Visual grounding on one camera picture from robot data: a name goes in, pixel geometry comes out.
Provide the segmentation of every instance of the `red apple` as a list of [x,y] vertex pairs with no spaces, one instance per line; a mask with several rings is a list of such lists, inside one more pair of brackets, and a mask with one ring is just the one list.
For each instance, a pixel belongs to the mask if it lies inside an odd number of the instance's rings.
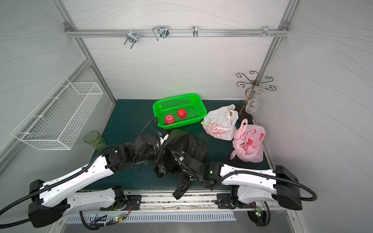
[[167,115],[164,121],[166,122],[166,125],[173,124],[175,123],[175,118],[173,117],[173,115]]
[[186,115],[187,115],[187,112],[184,109],[179,109],[178,110],[178,117],[179,118],[184,118],[184,117],[186,117]]

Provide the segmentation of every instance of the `metal hook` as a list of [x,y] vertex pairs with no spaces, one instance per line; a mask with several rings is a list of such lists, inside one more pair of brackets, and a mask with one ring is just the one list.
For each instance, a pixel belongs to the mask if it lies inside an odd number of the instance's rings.
[[129,42],[132,43],[132,45],[130,47],[130,48],[132,48],[133,45],[137,42],[137,36],[136,36],[136,34],[133,33],[133,32],[127,32],[127,38],[126,38],[126,41],[124,42],[124,44],[126,44],[127,41],[129,41]]
[[159,40],[160,36],[162,36],[162,38],[165,39],[170,34],[170,32],[168,31],[167,26],[155,26],[153,27],[153,34],[156,37],[156,39]]
[[268,29],[269,29],[269,27],[268,26],[264,26],[264,28],[263,28],[263,32],[261,33],[261,36],[262,37],[265,37],[265,36],[272,36],[272,34],[271,33],[268,33]]
[[198,28],[197,28],[197,26],[193,26],[192,30],[193,30],[193,37],[198,37]]
[[155,26],[155,27],[153,27],[153,34],[154,34],[154,36],[156,37],[156,39],[157,39],[157,41],[159,40],[159,37],[161,36],[161,29],[160,29],[160,27],[159,26]]

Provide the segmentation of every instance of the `pink plastic bag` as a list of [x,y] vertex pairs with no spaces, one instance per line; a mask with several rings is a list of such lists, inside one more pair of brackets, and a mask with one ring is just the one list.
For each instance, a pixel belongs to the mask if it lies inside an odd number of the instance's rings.
[[266,134],[263,127],[259,125],[248,125],[244,119],[239,129],[234,133],[231,160],[238,157],[244,162],[260,163],[263,161],[263,148],[261,142]]

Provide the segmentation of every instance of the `red wire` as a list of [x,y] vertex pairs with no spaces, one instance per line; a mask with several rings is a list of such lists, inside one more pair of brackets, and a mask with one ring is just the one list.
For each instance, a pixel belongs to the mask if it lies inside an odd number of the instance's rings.
[[127,216],[129,215],[129,213],[131,212],[131,203],[130,202],[128,202],[129,203],[129,208],[128,208],[128,214],[127,214]]

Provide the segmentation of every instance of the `black plastic bag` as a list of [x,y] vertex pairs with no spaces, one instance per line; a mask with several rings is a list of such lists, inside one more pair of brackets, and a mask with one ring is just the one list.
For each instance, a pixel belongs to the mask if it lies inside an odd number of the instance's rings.
[[[161,147],[165,150],[165,154],[155,166],[154,173],[159,178],[174,174],[179,180],[182,180],[183,172],[173,158],[171,151],[184,151],[190,157],[202,162],[207,154],[207,143],[205,140],[195,137],[189,131],[173,129],[167,131],[167,133],[169,137]],[[180,183],[173,196],[176,199],[180,199],[193,183],[194,181],[192,180]]]

